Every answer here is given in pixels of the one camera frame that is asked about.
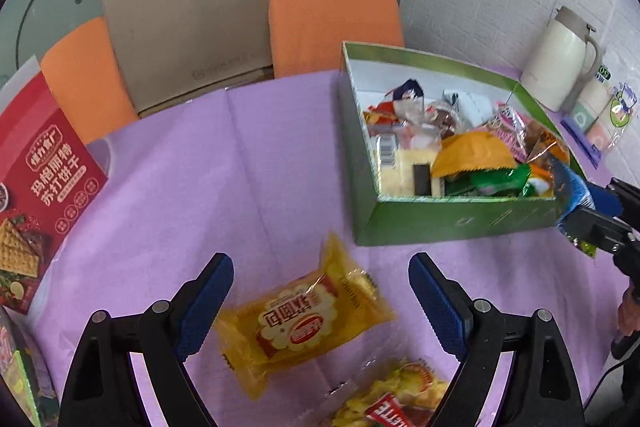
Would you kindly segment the right hand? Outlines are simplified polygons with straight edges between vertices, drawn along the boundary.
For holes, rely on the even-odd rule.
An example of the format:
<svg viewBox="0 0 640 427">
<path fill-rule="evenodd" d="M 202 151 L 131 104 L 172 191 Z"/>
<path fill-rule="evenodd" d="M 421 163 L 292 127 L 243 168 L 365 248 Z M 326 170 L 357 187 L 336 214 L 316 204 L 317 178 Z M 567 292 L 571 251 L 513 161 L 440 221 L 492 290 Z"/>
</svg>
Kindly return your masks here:
<svg viewBox="0 0 640 427">
<path fill-rule="evenodd" d="M 617 310 L 618 329 L 624 336 L 630 336 L 640 329 L 640 306 L 629 286 L 624 292 L 623 300 Z"/>
</svg>

